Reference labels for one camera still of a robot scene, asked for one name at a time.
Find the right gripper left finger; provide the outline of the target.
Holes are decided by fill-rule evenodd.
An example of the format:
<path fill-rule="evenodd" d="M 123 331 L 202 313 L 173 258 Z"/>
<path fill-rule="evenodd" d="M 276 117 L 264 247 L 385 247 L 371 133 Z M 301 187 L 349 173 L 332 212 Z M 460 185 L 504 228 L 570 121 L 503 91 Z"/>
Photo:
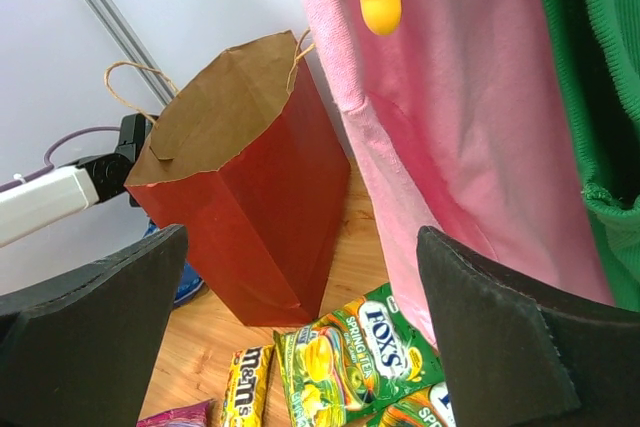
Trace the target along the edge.
<path fill-rule="evenodd" d="M 2 425 L 135 425 L 187 249 L 171 225 L 2 295 Z"/>

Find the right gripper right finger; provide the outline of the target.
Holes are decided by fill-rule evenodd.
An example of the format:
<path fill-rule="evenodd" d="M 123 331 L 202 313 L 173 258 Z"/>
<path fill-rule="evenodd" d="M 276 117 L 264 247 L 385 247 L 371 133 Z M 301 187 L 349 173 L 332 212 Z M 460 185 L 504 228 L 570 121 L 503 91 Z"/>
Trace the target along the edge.
<path fill-rule="evenodd" d="M 434 227 L 417 260 L 460 426 L 636 426 L 639 315 L 490 260 Z"/>

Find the green snack packet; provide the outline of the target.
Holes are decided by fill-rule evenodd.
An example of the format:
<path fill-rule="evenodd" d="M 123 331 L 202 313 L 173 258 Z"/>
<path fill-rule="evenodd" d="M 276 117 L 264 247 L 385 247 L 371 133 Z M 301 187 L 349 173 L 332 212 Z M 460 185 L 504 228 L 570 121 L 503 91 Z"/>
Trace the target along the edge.
<path fill-rule="evenodd" d="M 416 391 L 374 415 L 367 427 L 455 427 L 445 382 Z"/>

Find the blue chip bag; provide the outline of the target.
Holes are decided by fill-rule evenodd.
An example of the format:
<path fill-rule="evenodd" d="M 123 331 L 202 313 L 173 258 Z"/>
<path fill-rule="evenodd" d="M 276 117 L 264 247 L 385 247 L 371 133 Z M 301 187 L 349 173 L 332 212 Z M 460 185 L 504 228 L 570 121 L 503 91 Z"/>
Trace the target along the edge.
<path fill-rule="evenodd" d="M 190 302 L 199 293 L 203 286 L 203 279 L 196 270 L 186 262 L 184 264 L 180 283 L 176 290 L 173 308 L 177 309 Z"/>

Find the red paper bag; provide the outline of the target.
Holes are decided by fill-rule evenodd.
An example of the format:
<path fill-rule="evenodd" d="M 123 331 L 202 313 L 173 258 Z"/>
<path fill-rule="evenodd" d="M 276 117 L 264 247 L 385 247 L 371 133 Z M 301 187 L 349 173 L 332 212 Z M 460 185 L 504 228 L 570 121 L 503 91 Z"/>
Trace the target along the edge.
<path fill-rule="evenodd" d="M 151 122 L 125 186 L 248 326 L 319 313 L 350 164 L 290 31 L 221 52 Z"/>

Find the pink shirt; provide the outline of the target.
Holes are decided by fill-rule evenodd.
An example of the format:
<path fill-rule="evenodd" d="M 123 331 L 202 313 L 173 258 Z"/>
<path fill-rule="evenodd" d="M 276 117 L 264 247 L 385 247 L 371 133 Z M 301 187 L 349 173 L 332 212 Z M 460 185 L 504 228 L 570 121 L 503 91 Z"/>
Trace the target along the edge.
<path fill-rule="evenodd" d="M 303 0 L 405 318 L 435 337 L 417 265 L 434 226 L 609 304 L 541 0 L 402 0 L 378 36 L 359 0 Z"/>

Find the green shirt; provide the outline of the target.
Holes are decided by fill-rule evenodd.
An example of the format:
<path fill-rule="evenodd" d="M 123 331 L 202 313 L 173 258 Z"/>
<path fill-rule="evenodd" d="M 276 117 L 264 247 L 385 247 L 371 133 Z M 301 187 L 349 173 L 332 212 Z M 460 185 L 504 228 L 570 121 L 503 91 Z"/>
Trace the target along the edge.
<path fill-rule="evenodd" d="M 639 0 L 542 0 L 581 196 L 615 304 L 639 308 Z"/>

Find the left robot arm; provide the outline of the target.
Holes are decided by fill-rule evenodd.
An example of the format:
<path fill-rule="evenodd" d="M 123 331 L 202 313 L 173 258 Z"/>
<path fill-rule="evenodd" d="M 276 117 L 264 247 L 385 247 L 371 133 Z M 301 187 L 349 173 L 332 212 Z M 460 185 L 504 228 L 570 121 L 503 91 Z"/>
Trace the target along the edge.
<path fill-rule="evenodd" d="M 44 154 L 43 168 L 26 176 L 17 175 L 1 186 L 1 245 L 125 193 L 125 181 L 156 119 L 131 114 L 123 117 L 118 127 L 84 128 L 52 144 Z M 52 156 L 59 147 L 97 132 L 119 134 L 112 152 L 54 165 Z"/>

